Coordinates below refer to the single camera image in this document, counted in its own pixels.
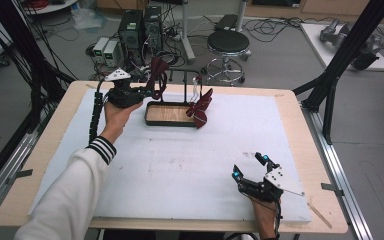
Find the black stool seat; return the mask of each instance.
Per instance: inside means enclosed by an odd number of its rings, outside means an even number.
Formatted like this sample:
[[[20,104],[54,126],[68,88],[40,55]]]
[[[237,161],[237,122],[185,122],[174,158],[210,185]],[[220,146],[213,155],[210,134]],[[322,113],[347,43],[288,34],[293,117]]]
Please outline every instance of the black stool seat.
[[[237,53],[248,48],[249,40],[240,32],[220,30],[208,36],[207,44],[219,52]]]

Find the striped cuff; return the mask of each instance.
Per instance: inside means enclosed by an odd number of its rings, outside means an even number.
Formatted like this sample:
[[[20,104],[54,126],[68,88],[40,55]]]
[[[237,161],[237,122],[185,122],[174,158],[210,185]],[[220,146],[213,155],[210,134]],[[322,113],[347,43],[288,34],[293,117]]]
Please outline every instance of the striped cuff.
[[[96,137],[86,148],[95,150],[107,164],[110,164],[117,153],[115,147],[101,136]]]

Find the human hand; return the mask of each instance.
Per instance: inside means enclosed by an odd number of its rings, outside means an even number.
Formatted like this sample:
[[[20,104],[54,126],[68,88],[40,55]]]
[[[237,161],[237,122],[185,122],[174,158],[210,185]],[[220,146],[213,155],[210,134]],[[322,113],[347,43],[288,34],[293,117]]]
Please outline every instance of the human hand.
[[[123,128],[129,120],[130,114],[142,104],[143,102],[140,102],[128,108],[118,108],[114,104],[106,102],[104,106],[106,124],[100,136],[114,144],[123,133]]]
[[[261,202],[256,198],[250,197],[254,208],[255,220],[257,221],[260,239],[276,238],[274,232],[274,222],[276,219],[276,203]]]

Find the white sleeve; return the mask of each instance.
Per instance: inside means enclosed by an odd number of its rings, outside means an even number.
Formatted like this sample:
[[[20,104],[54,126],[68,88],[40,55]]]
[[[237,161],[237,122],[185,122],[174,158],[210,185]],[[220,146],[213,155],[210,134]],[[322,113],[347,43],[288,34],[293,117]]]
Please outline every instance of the white sleeve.
[[[15,239],[84,239],[115,154],[113,145],[102,137],[73,153]]]

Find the person's arm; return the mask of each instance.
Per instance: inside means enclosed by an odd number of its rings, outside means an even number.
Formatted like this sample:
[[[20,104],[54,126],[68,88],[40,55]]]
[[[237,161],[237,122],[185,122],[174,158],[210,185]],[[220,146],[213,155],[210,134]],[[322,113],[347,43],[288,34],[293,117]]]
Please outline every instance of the person's arm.
[[[122,134],[130,113],[142,105],[119,109],[105,104],[106,126],[101,135],[69,159],[64,172],[49,187],[29,221],[15,239],[84,239],[116,154],[113,144]]]
[[[274,202],[260,202],[254,198],[250,198],[254,208],[255,221],[258,227],[260,239],[276,239],[275,219],[276,204]]]

